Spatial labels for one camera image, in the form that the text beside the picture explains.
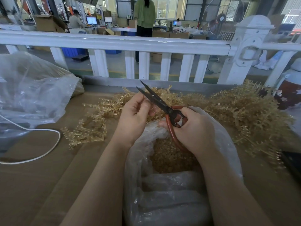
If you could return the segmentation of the person's left hand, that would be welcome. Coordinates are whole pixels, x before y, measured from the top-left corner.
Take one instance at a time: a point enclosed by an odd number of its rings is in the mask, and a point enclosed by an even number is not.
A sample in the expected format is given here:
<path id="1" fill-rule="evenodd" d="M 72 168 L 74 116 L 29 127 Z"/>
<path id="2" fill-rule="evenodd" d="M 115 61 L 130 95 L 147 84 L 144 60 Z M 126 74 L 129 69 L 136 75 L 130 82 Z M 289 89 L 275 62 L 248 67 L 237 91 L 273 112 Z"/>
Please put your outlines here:
<path id="1" fill-rule="evenodd" d="M 113 142 L 130 148 L 142 135 L 148 118 L 144 116 L 144 98 L 145 96 L 138 92 L 126 102 L 112 137 Z"/>

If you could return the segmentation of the person's right hand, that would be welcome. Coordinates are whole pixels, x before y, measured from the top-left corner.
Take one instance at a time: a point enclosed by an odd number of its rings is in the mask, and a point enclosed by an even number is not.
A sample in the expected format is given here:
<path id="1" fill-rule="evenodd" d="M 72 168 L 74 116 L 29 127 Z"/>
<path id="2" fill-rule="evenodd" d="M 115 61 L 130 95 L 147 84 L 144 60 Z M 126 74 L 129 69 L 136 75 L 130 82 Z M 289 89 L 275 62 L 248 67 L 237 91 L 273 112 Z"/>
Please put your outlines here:
<path id="1" fill-rule="evenodd" d="M 183 107 L 181 112 L 187 117 L 187 122 L 181 128 L 172 126 L 180 143 L 197 159 L 204 153 L 216 150 L 215 130 L 209 118 L 188 107 Z"/>

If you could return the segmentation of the red handled black scissors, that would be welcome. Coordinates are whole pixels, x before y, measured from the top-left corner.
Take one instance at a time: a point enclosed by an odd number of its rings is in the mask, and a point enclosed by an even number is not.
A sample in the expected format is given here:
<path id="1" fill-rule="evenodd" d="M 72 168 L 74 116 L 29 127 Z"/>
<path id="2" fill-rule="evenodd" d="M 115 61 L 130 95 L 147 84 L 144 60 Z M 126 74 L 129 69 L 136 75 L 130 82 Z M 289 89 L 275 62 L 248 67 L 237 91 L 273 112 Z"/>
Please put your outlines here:
<path id="1" fill-rule="evenodd" d="M 173 140 L 175 146 L 182 151 L 188 151 L 182 143 L 176 137 L 174 127 L 181 128 L 188 119 L 183 115 L 180 109 L 183 106 L 168 106 L 150 87 L 148 87 L 144 82 L 141 81 L 147 92 L 143 91 L 141 88 L 137 89 L 148 98 L 154 105 L 160 108 L 165 113 L 165 120 L 168 127 L 168 132 Z"/>

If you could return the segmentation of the person's right forearm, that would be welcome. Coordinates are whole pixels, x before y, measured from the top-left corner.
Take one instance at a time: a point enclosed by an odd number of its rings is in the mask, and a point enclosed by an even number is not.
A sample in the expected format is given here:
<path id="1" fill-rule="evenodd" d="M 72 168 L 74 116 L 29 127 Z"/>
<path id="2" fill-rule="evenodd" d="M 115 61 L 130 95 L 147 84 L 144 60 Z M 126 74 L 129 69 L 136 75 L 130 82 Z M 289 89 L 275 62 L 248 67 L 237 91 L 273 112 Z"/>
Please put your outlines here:
<path id="1" fill-rule="evenodd" d="M 205 178 L 214 226 L 274 226 L 216 148 L 196 155 Z"/>

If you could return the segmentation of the person's left forearm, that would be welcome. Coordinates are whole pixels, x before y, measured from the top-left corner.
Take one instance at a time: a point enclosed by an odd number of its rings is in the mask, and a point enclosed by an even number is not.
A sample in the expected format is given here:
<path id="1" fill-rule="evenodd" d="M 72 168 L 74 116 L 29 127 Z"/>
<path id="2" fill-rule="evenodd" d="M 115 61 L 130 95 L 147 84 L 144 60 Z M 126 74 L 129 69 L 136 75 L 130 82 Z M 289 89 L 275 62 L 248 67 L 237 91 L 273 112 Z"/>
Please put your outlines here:
<path id="1" fill-rule="evenodd" d="M 60 226 L 122 226 L 125 162 L 134 142 L 111 139 Z"/>

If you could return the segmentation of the heap of cut amber parts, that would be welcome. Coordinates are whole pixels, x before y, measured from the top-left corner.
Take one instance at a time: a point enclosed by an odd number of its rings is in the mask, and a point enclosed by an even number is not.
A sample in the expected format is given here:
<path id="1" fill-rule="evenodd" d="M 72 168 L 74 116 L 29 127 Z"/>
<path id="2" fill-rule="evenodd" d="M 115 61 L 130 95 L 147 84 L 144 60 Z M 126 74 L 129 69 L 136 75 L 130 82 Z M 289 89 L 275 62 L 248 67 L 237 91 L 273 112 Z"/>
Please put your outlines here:
<path id="1" fill-rule="evenodd" d="M 156 139 L 153 149 L 150 160 L 154 170 L 160 174 L 192 171 L 199 166 L 196 157 L 175 147 L 171 137 Z"/>

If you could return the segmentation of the white railing fence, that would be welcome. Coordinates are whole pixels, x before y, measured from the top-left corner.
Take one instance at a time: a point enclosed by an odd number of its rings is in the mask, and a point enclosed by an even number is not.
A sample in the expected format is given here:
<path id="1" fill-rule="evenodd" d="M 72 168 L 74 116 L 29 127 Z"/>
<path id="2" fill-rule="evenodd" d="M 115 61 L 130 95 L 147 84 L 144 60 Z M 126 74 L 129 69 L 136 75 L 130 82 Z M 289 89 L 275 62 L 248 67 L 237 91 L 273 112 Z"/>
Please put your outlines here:
<path id="1" fill-rule="evenodd" d="M 139 52 L 139 79 L 149 79 L 150 53 L 162 53 L 160 80 L 168 81 L 173 53 L 183 54 L 179 82 L 189 82 L 195 55 L 200 55 L 194 83 L 202 83 L 211 55 L 227 56 L 217 84 L 241 85 L 259 56 L 260 50 L 283 51 L 275 68 L 264 83 L 273 87 L 296 52 L 301 52 L 301 35 L 295 43 L 264 42 L 274 26 L 263 15 L 253 15 L 235 25 L 231 41 L 195 40 L 182 38 L 133 37 L 116 35 L 71 34 L 37 31 L 0 30 L 0 44 L 10 54 L 19 51 L 18 45 L 49 47 L 55 63 L 68 69 L 62 48 L 88 49 L 94 76 L 109 78 L 105 50 L 125 52 L 126 78 L 134 79 L 135 52 Z"/>

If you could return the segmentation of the pile of amber plastic sprues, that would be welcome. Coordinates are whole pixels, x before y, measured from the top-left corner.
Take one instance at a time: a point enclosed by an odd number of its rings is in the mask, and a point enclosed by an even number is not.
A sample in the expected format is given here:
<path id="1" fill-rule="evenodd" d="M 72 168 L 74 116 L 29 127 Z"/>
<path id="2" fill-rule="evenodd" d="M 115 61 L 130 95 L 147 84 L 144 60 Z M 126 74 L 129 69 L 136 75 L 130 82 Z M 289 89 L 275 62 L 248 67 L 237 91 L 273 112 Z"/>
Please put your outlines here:
<path id="1" fill-rule="evenodd" d="M 273 165 L 280 164 L 280 141 L 291 139 L 290 115 L 278 109 L 271 90 L 245 80 L 243 85 L 220 91 L 208 98 L 198 93 L 187 95 L 170 92 L 168 88 L 152 87 L 167 106 L 200 107 L 220 124 L 234 129 L 231 138 L 235 145 L 246 147 L 251 156 L 264 155 Z M 74 129 L 62 128 L 70 148 L 77 145 L 104 141 L 107 136 L 106 120 L 118 116 L 134 92 L 123 88 L 124 93 L 112 98 L 101 98 L 96 104 L 83 103 L 90 111 L 78 121 Z"/>

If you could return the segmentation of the clear plastic bag of parts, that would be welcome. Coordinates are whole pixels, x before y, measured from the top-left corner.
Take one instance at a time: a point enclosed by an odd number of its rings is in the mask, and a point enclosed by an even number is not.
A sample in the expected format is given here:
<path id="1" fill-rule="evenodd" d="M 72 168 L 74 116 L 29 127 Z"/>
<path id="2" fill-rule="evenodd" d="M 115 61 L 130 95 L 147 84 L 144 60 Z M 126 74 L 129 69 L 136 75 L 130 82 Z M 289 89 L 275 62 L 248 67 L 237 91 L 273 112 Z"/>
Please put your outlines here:
<path id="1" fill-rule="evenodd" d="M 213 223 L 201 167 L 160 174 L 152 166 L 156 139 L 171 137 L 146 124 L 127 156 L 124 175 L 123 217 L 126 226 L 211 226 Z"/>

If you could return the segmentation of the blue plastic crate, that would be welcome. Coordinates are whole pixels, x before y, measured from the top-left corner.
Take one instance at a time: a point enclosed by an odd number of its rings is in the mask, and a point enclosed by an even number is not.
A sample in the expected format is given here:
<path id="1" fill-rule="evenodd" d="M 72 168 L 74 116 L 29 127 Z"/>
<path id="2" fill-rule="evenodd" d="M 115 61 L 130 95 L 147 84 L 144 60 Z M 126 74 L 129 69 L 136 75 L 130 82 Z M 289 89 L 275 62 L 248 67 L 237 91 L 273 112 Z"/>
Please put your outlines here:
<path id="1" fill-rule="evenodd" d="M 86 55 L 87 49 L 84 48 L 62 48 L 62 52 L 65 57 L 76 57 L 79 55 Z"/>

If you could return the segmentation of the standing fan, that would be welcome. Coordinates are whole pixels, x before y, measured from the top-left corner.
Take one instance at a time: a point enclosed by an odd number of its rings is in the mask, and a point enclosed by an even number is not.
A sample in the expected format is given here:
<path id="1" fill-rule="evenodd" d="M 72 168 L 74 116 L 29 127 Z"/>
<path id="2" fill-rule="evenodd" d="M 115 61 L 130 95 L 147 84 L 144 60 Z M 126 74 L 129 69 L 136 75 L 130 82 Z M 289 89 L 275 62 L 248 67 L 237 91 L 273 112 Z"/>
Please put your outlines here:
<path id="1" fill-rule="evenodd" d="M 247 8 L 248 3 L 244 0 L 221 0 L 216 16 L 208 20 L 209 39 L 231 41 L 235 25 L 243 20 Z"/>

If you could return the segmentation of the large crumpled clear plastic bag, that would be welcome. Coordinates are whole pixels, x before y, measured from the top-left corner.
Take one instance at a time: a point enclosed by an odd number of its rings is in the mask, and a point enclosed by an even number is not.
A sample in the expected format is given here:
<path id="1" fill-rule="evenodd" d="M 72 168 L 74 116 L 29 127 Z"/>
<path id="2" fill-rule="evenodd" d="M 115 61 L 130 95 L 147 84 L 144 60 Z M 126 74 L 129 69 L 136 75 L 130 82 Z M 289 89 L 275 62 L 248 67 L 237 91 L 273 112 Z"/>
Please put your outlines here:
<path id="1" fill-rule="evenodd" d="M 80 78 L 49 61 L 27 52 L 0 54 L 0 156 L 29 133 L 13 123 L 27 129 L 55 123 L 83 93 Z"/>

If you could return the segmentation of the open cardboard box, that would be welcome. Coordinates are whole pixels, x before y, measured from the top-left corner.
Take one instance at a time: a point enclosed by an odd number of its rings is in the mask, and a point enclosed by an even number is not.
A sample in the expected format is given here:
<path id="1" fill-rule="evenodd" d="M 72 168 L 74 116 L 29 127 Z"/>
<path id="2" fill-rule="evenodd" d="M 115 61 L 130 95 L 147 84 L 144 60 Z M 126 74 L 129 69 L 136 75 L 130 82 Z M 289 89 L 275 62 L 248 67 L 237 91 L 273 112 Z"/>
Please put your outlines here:
<path id="1" fill-rule="evenodd" d="M 54 15 L 34 15 L 36 31 L 65 33 L 69 31 L 66 23 Z"/>

